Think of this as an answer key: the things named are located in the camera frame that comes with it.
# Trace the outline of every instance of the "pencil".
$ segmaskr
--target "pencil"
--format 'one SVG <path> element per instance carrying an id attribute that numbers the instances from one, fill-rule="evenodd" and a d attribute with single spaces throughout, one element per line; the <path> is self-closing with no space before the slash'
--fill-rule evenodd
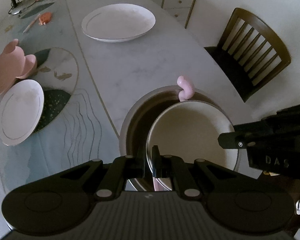
<path id="1" fill-rule="evenodd" d="M 37 19 L 39 19 L 40 16 L 41 16 L 41 14 L 38 14 L 34 18 L 34 20 L 28 25 L 28 27 L 25 28 L 25 30 L 23 31 L 23 34 L 26 33 L 32 27 L 32 25 L 37 21 Z"/>

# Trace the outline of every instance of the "white bowl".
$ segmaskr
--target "white bowl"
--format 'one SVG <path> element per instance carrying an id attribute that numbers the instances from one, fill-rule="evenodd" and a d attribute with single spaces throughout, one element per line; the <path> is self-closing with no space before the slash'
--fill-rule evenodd
<path id="1" fill-rule="evenodd" d="M 152 171 L 151 151 L 158 145 L 161 155 L 175 155 L 186 163 L 205 159 L 235 170 L 237 149 L 222 149 L 218 143 L 221 133 L 234 131 L 229 119 L 216 107 L 202 101 L 185 101 L 166 109 L 153 123 L 148 135 L 147 160 Z M 158 179 L 171 190 L 169 179 Z"/>
<path id="2" fill-rule="evenodd" d="M 110 4 L 89 13 L 82 21 L 85 35 L 98 41 L 123 42 L 146 34 L 155 25 L 148 9 L 129 3 Z"/>

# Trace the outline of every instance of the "pink ceramic dish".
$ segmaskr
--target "pink ceramic dish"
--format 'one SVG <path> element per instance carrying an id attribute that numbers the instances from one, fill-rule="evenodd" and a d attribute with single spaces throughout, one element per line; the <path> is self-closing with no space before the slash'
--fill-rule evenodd
<path id="1" fill-rule="evenodd" d="M 11 41 L 0 55 L 0 95 L 7 92 L 17 79 L 30 76 L 37 66 L 36 57 L 25 56 L 18 43 L 18 39 Z"/>

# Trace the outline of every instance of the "black chair seat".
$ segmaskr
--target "black chair seat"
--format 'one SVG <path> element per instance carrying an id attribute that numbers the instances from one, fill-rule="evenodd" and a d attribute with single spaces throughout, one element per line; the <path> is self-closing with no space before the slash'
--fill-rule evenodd
<path id="1" fill-rule="evenodd" d="M 249 97 L 249 93 L 253 90 L 253 84 L 243 67 L 223 49 L 206 47 L 205 50 L 226 74 L 243 101 L 246 101 Z"/>

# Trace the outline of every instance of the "pink hook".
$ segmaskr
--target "pink hook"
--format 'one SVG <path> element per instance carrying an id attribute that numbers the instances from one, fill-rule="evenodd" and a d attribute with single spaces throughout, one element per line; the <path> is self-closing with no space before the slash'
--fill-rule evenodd
<path id="1" fill-rule="evenodd" d="M 177 84 L 179 87 L 183 88 L 179 93 L 180 102 L 186 101 L 194 96 L 194 86 L 189 79 L 186 79 L 184 76 L 179 76 Z"/>
<path id="2" fill-rule="evenodd" d="M 9 54 L 9 53 L 13 52 L 15 50 L 15 47 L 18 46 L 18 44 L 19 44 L 19 40 L 14 39 L 13 41 L 11 41 L 9 44 L 7 44 L 5 46 L 3 53 Z"/>

